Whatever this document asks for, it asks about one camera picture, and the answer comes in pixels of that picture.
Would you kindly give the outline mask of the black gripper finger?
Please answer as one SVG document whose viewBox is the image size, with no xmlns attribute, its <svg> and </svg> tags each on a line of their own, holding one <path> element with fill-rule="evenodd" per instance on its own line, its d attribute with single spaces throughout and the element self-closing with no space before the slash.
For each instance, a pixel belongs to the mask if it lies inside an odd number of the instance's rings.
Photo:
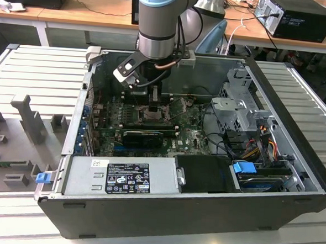
<svg viewBox="0 0 326 244">
<path fill-rule="evenodd" d="M 161 104 L 161 91 L 162 86 L 152 85 L 149 90 L 149 111 L 156 112 Z"/>
</svg>

